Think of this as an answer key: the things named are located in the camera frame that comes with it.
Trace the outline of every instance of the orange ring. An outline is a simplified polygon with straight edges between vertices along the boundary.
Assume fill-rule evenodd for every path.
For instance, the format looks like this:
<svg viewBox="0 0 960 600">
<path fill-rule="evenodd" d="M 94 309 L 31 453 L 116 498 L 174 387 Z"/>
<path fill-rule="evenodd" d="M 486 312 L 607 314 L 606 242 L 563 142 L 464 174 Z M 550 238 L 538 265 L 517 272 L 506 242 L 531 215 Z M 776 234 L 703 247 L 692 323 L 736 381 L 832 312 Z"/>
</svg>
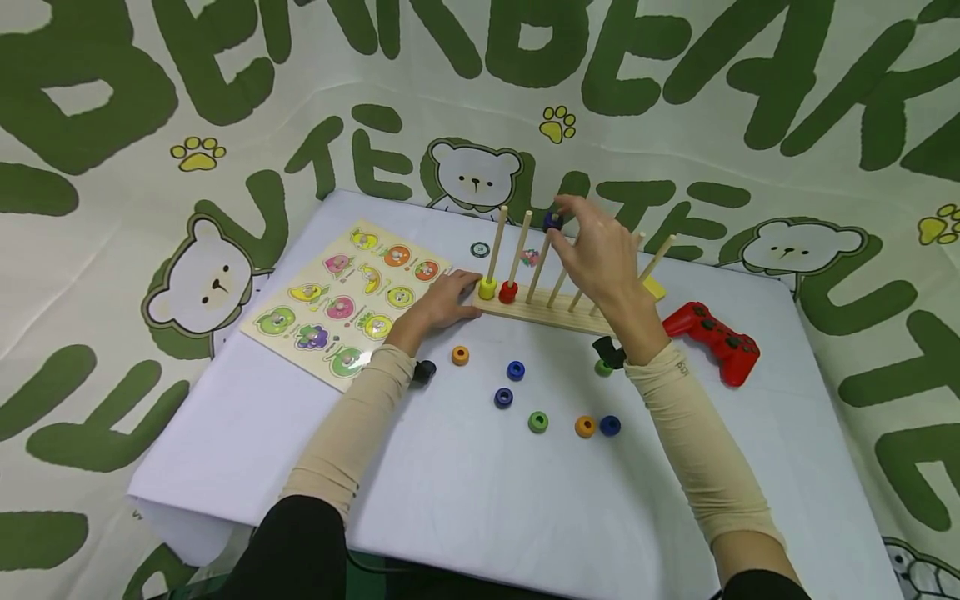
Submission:
<svg viewBox="0 0 960 600">
<path fill-rule="evenodd" d="M 450 352 L 450 360 L 454 365 L 463 367 L 470 360 L 470 351 L 463 346 L 458 346 Z"/>
<path fill-rule="evenodd" d="M 596 429 L 596 423 L 593 422 L 593 417 L 583 415 L 577 419 L 577 423 L 573 428 L 576 430 L 578 436 L 588 438 L 593 435 L 593 431 Z"/>
</svg>

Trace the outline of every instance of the beige arm sleeve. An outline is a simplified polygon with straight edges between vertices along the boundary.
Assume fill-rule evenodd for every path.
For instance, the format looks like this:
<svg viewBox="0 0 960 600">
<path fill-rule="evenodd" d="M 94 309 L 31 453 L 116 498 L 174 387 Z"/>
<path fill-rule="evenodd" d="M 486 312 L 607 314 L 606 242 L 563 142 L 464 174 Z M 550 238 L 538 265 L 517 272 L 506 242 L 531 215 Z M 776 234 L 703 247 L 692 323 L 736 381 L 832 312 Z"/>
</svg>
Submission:
<svg viewBox="0 0 960 600">
<path fill-rule="evenodd" d="M 694 518 L 713 546 L 718 536 L 756 531 L 786 547 L 747 459 L 673 342 L 649 365 L 627 364 Z"/>
<path fill-rule="evenodd" d="M 360 479 L 383 444 L 415 365 L 396 346 L 378 348 L 313 434 L 280 497 L 320 498 L 340 512 L 346 526 Z"/>
</svg>

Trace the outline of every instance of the small round sticker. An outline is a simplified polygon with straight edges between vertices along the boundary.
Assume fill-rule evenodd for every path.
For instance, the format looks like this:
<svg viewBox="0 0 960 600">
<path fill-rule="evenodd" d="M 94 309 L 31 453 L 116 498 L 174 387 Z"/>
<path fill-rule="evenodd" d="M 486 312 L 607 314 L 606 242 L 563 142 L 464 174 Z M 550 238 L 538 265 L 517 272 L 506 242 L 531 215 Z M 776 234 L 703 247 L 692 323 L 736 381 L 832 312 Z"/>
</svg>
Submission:
<svg viewBox="0 0 960 600">
<path fill-rule="evenodd" d="M 473 245 L 470 246 L 470 253 L 477 258 L 483 258 L 490 254 L 490 246 L 487 245 L 487 242 L 473 242 Z"/>
</svg>

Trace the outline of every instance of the fabric backdrop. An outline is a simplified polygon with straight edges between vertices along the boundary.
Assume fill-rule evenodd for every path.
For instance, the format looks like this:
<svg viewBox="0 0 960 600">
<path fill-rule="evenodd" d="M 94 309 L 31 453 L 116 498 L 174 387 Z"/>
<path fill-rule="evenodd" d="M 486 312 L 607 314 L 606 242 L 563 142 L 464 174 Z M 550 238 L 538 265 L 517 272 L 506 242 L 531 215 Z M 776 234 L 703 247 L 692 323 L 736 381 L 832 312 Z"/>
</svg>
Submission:
<svg viewBox="0 0 960 600">
<path fill-rule="evenodd" d="M 957 0 L 5 0 L 0 596 L 229 569 L 123 494 L 342 187 L 588 195 L 778 277 L 905 597 L 960 598 L 958 39 Z"/>
</svg>

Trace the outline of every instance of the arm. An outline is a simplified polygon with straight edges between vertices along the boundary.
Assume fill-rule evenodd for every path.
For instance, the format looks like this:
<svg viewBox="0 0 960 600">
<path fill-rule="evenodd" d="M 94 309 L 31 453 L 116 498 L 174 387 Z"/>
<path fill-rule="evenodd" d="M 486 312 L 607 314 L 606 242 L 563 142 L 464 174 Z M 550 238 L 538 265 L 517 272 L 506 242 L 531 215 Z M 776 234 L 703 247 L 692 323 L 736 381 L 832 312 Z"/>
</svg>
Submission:
<svg viewBox="0 0 960 600">
<path fill-rule="evenodd" d="M 360 480 L 410 385 L 423 338 L 432 329 L 480 315 L 478 308 L 458 303 L 479 278 L 464 271 L 439 276 L 396 320 L 384 345 L 307 443 L 219 598 L 344 598 L 344 527 Z"/>
<path fill-rule="evenodd" d="M 551 244 L 627 352 L 627 376 L 650 411 L 721 585 L 757 569 L 799 583 L 750 465 L 663 330 L 653 297 L 636 282 L 636 240 L 583 198 L 556 200 L 577 217 L 580 237 L 571 246 L 551 230 Z"/>
</svg>

